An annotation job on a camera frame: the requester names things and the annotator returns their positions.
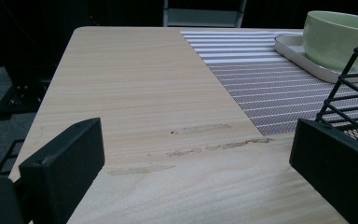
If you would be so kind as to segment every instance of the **wood grain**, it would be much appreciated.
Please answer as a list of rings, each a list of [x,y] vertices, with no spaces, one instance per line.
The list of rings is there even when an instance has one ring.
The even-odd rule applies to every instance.
[[[291,168],[293,134],[261,135],[179,31],[77,29],[15,166],[100,117],[106,164],[70,223],[345,223]]]

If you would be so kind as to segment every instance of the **scratch mark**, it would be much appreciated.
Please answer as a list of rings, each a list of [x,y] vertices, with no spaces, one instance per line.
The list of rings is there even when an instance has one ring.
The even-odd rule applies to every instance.
[[[205,126],[196,126],[191,128],[183,128],[179,130],[172,131],[171,133],[184,133],[184,134],[192,134],[192,133],[205,133],[214,129],[226,129],[231,128],[231,126],[226,124],[214,124],[214,125],[205,125]]]
[[[175,165],[154,165],[148,167],[137,167],[129,169],[118,169],[109,171],[110,175],[140,175],[140,174],[149,174],[153,172],[159,172],[167,169],[176,167]]]
[[[249,143],[268,143],[270,141],[274,141],[274,139],[271,139],[271,138],[254,138],[254,139],[249,139],[249,140],[239,142],[239,143],[229,143],[229,144],[223,144],[223,145],[219,145],[219,146],[205,147],[204,149],[208,150],[208,151],[215,151],[217,149],[226,150],[226,149],[234,148],[234,147],[242,147],[242,146],[245,146],[245,145],[247,145]],[[172,156],[185,156],[185,155],[187,155],[189,153],[194,153],[194,152],[201,153],[202,148],[192,148],[189,151],[176,150],[174,152],[167,153],[167,155],[169,157],[172,157]]]

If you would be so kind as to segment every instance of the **white plate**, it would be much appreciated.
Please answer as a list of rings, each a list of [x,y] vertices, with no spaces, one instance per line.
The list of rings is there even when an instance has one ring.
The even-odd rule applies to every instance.
[[[324,68],[308,59],[302,47],[301,38],[301,35],[277,36],[275,37],[275,50],[320,80],[336,83],[342,71]],[[350,73],[358,73],[358,67],[352,68]],[[358,82],[358,77],[348,78],[348,80]]]

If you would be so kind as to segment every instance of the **striped placemat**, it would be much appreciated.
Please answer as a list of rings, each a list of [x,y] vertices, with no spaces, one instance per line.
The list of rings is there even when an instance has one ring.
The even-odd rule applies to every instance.
[[[298,119],[315,119],[334,86],[275,51],[275,36],[301,33],[181,33],[263,135],[294,132]]]

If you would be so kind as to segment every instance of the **light green bowl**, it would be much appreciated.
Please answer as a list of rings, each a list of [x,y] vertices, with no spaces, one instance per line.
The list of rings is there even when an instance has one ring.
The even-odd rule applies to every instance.
[[[302,44],[313,62],[342,71],[358,46],[358,16],[310,11],[304,24]]]

